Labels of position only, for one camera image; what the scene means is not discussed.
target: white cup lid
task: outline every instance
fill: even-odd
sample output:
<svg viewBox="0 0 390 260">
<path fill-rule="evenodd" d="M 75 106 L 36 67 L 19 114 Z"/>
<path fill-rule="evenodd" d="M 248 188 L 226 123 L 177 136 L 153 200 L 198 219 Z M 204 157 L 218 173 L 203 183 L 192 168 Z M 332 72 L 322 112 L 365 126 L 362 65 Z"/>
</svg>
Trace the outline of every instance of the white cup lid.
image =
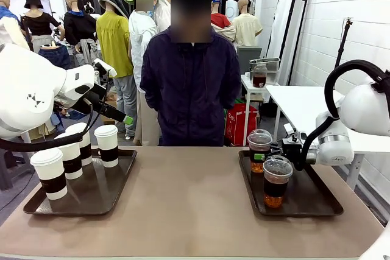
<svg viewBox="0 0 390 260">
<path fill-rule="evenodd" d="M 30 163 L 33 166 L 46 166 L 62 158 L 62 151 L 57 147 L 45 149 L 33 154 Z"/>
<path fill-rule="evenodd" d="M 84 129 L 85 129 L 85 126 L 87 126 L 87 123 L 84 123 L 84 122 L 81 122 L 81 123 L 76 123 L 76 124 L 73 124 L 73 125 L 70 125 L 66 130 L 65 132 L 66 133 L 79 133 L 79 132 L 83 132 Z"/>
<path fill-rule="evenodd" d="M 75 133 L 70 133 L 70 132 L 68 132 L 68 133 L 62 133 L 62 134 L 58 135 L 55 139 L 57 139 L 57 138 L 63 138 L 63 137 L 67 137 L 67 136 L 71 136 L 71 135 L 73 135 L 73 134 L 75 134 Z M 78 143 L 78 142 L 65 144 L 64 146 L 59 146 L 59 148 L 61 148 L 61 147 L 73 146 L 73 145 L 75 145 L 75 144 L 77 144 L 77 143 Z"/>
<path fill-rule="evenodd" d="M 118 128 L 116 128 L 115 125 L 103 125 L 98 127 L 95 130 L 94 134 L 97 137 L 107 137 L 107 136 L 117 134 L 117 132 L 118 132 Z"/>
</svg>

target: yellow-green shirt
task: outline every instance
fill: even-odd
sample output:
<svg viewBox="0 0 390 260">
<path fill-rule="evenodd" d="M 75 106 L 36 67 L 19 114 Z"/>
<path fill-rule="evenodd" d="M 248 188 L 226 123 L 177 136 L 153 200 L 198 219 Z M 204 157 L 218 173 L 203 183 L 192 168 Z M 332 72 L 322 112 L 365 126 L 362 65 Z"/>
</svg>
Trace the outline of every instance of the yellow-green shirt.
<svg viewBox="0 0 390 260">
<path fill-rule="evenodd" d="M 133 74 L 129 50 L 129 21 L 115 12 L 105 12 L 96 21 L 96 33 L 102 49 L 103 60 L 114 67 L 116 78 Z"/>
</svg>

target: black shirt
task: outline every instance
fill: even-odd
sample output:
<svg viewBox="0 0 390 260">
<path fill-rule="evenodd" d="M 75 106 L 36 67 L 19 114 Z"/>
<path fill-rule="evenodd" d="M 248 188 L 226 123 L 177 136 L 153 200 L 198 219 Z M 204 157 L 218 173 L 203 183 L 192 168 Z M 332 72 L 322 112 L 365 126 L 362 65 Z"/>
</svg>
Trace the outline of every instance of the black shirt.
<svg viewBox="0 0 390 260">
<path fill-rule="evenodd" d="M 55 27 L 61 25 L 50 14 L 46 12 L 42 13 L 42 15 L 38 16 L 37 18 L 31 18 L 29 16 L 23 16 L 22 19 L 23 18 L 26 20 L 27 27 L 30 29 L 31 35 L 33 36 L 51 35 L 52 30 L 50 28 L 50 24 Z M 23 21 L 21 28 L 22 30 L 26 30 Z"/>
<path fill-rule="evenodd" d="M 65 38 L 70 45 L 76 45 L 81 39 L 95 40 L 96 20 L 84 13 L 74 15 L 67 12 L 64 16 Z"/>
</svg>

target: red shirt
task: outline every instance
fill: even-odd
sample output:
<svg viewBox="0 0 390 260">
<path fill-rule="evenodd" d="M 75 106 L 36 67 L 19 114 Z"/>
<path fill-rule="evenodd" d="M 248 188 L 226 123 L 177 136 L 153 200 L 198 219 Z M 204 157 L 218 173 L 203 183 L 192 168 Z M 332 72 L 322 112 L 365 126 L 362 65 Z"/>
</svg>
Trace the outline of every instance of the red shirt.
<svg viewBox="0 0 390 260">
<path fill-rule="evenodd" d="M 225 28 L 230 25 L 230 21 L 227 19 L 227 17 L 221 13 L 212 13 L 211 14 L 211 23 L 215 24 L 216 26 L 220 28 Z"/>
</svg>

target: navy blue jacket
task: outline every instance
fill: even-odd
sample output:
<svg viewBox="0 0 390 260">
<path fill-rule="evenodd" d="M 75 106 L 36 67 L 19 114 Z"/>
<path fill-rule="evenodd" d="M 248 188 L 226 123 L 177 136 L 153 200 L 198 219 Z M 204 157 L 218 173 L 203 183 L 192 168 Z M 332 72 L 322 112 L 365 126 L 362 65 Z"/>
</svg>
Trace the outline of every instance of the navy blue jacket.
<svg viewBox="0 0 390 260">
<path fill-rule="evenodd" d="M 158 112 L 165 146 L 222 146 L 224 108 L 241 90 L 238 57 L 211 29 L 211 43 L 174 43 L 171 28 L 145 51 L 140 87 Z"/>
</svg>

